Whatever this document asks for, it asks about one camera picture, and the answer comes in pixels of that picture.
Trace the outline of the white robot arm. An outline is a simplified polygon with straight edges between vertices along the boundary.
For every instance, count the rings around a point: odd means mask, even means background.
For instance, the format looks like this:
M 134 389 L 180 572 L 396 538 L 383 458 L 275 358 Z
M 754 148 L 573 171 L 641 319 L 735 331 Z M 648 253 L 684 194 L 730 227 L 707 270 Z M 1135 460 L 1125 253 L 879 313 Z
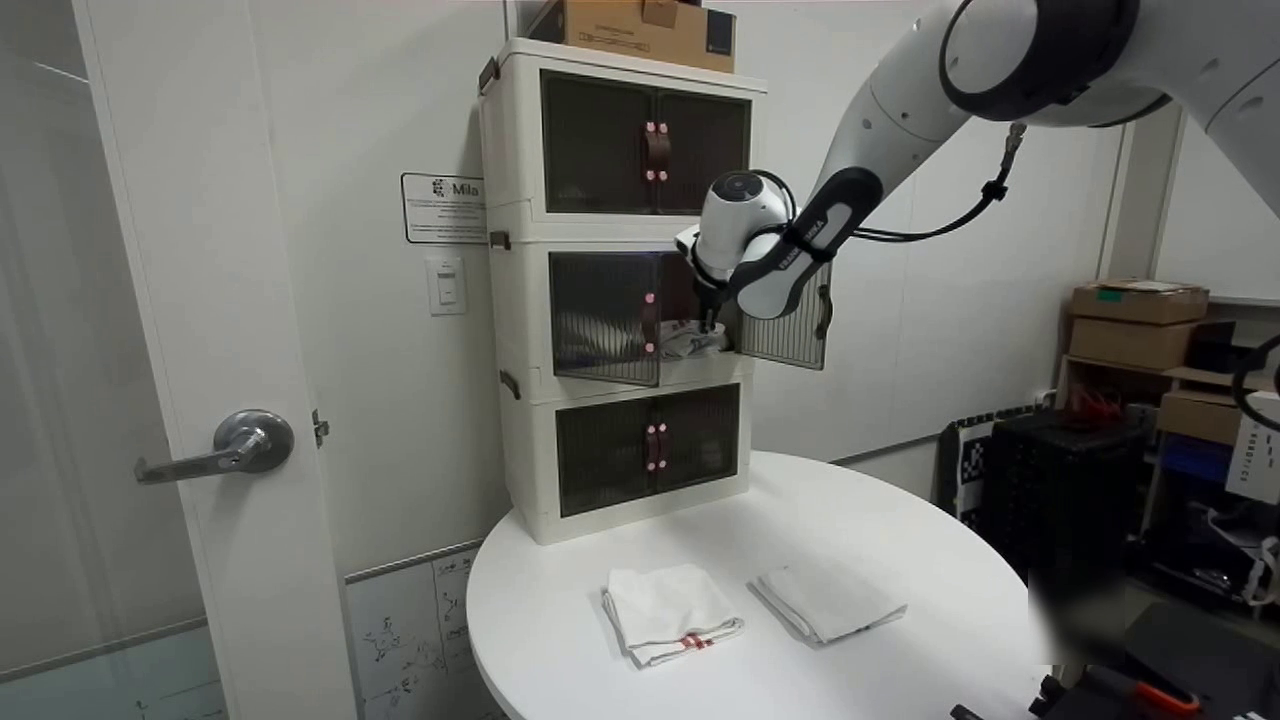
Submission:
M 1280 0 L 937 0 L 864 78 L 812 195 L 764 169 L 707 184 L 677 238 L 701 319 L 783 319 L 866 218 L 969 122 L 1117 129 L 1174 104 L 1280 209 Z

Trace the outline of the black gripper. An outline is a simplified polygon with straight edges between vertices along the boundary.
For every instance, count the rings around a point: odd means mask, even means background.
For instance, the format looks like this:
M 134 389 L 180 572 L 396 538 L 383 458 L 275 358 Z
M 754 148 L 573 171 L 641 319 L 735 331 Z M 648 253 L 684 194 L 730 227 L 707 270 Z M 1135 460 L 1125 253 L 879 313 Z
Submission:
M 740 319 L 730 298 L 712 283 L 693 283 L 693 298 L 694 298 L 694 344 L 702 352 L 725 352 Z

